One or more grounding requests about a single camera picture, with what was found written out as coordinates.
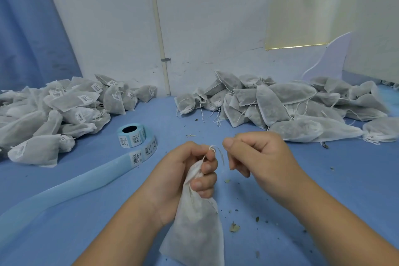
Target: fingernail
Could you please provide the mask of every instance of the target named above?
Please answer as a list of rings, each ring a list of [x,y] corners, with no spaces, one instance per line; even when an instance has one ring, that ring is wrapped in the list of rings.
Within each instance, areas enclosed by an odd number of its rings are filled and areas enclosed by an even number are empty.
[[[196,181],[196,182],[194,182],[193,184],[192,184],[192,189],[193,190],[196,190],[196,189],[201,189],[201,187],[202,187],[202,183],[201,182],[199,182],[199,181]]]
[[[230,148],[233,145],[234,140],[232,138],[226,138],[223,140],[223,147]]]
[[[209,173],[212,170],[212,167],[210,164],[207,163],[203,166],[203,170],[205,173]]]

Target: blue tablecloth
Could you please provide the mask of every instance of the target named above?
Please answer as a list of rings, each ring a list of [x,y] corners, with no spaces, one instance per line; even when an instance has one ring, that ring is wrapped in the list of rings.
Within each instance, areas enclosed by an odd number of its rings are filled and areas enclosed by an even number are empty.
[[[392,96],[393,113],[399,116],[399,93],[383,88]],[[72,152],[60,154],[55,168],[0,162],[0,214],[7,209],[79,174],[106,163],[129,149],[119,146],[118,127],[140,122],[154,131],[158,149],[144,164],[111,184],[92,193],[49,208],[0,253],[0,265],[71,265],[127,198],[142,184],[154,166],[171,149],[188,140],[214,144],[236,133],[259,131],[251,123],[232,128],[213,123],[216,113],[200,110],[176,117],[173,98],[157,98],[139,103],[136,111],[114,116],[97,135],[77,140]],[[319,185],[366,221],[399,248],[399,142],[373,145],[360,139],[319,143],[290,143],[302,168]],[[226,265],[325,265],[308,233],[287,210],[264,193],[254,179],[222,165],[218,156],[215,199],[219,205],[225,239]],[[232,222],[241,226],[229,232]],[[146,265],[179,265],[158,252],[168,227],[158,235]]]

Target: person's right hand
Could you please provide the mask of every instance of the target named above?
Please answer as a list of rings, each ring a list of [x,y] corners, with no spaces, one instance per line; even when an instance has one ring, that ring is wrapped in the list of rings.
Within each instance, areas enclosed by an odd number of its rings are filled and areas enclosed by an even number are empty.
[[[223,146],[231,170],[237,169],[247,178],[252,173],[259,186],[286,208],[312,181],[277,133],[240,133],[234,138],[225,138]]]

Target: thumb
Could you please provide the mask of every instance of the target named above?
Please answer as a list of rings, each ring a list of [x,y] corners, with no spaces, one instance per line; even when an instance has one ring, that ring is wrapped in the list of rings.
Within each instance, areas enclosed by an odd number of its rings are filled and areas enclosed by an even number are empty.
[[[253,173],[257,173],[264,162],[262,153],[235,138],[224,139],[223,147]]]

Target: white vertical pipe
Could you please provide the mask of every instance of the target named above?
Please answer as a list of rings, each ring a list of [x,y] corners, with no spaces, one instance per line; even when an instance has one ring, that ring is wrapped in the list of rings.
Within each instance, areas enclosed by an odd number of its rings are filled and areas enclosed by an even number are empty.
[[[158,4],[156,0],[152,0],[152,9],[154,11],[156,34],[158,36],[158,44],[161,53],[161,59],[165,59],[164,41],[162,40],[161,22],[159,20]],[[167,77],[166,62],[165,61],[161,62],[162,62],[162,68],[164,70],[166,96],[170,96],[170,86],[169,86],[169,78]]]

